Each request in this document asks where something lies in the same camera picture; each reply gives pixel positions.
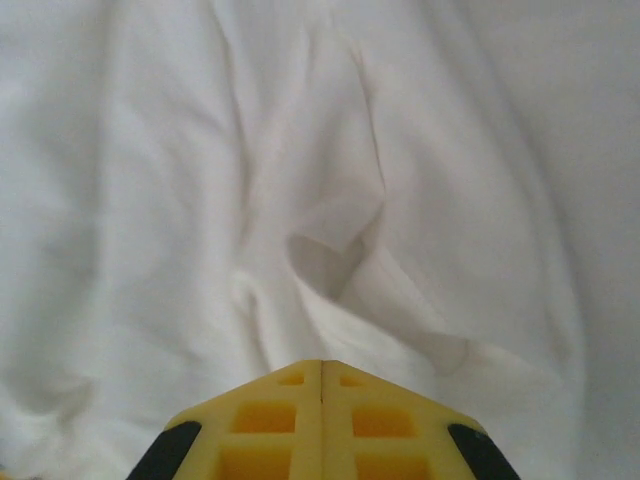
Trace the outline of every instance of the black rubber pad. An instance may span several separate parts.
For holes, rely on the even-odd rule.
[[[185,422],[162,432],[127,480],[171,480],[201,429],[198,422]]]
[[[449,425],[449,434],[478,480],[520,480],[495,443],[466,425]]]

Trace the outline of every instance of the square hole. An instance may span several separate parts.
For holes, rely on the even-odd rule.
[[[212,480],[288,480],[291,452],[268,447],[223,448]]]
[[[361,454],[356,456],[358,480],[430,480],[429,466],[423,458],[379,456]]]
[[[233,421],[233,433],[293,433],[296,407],[284,402],[254,402],[242,405]]]
[[[415,437],[411,416],[400,408],[359,406],[353,409],[353,434],[356,437]]]
[[[280,385],[302,385],[304,383],[304,374],[302,372],[295,372],[284,377],[278,382]]]

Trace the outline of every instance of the white sheet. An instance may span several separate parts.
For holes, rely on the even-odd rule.
[[[182,408],[321,357],[525,480],[633,478],[640,117],[575,80],[634,86],[638,9],[483,1],[0,6],[0,461],[124,478]]]

